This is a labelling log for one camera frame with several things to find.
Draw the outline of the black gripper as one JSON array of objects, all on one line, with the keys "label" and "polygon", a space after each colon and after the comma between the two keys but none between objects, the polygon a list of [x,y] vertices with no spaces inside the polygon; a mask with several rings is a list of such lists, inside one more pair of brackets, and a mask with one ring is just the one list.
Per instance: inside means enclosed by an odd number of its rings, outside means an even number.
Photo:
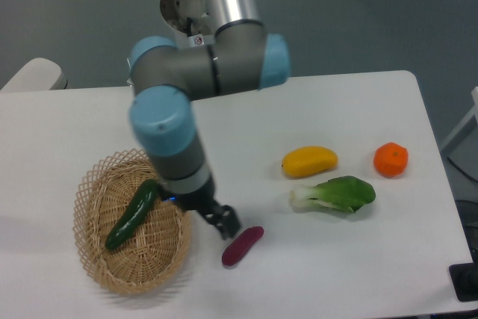
[{"label": "black gripper", "polygon": [[172,200],[182,211],[197,211],[210,225],[214,226],[223,240],[234,238],[241,228],[239,218],[228,205],[220,205],[215,199],[215,184],[210,176],[205,184],[191,193],[177,193],[161,187],[164,200]]}]

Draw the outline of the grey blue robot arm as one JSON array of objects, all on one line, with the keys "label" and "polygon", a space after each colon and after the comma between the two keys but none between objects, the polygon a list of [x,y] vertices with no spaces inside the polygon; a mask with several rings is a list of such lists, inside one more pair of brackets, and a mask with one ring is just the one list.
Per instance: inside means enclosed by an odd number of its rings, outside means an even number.
[{"label": "grey blue robot arm", "polygon": [[[291,73],[285,38],[266,31],[255,0],[203,0],[214,42],[179,49],[151,36],[131,50],[134,134],[160,177],[163,198],[196,211],[223,239],[240,230],[235,210],[214,198],[214,178],[196,128],[192,102],[284,84]],[[177,10],[189,10],[179,0]]]}]

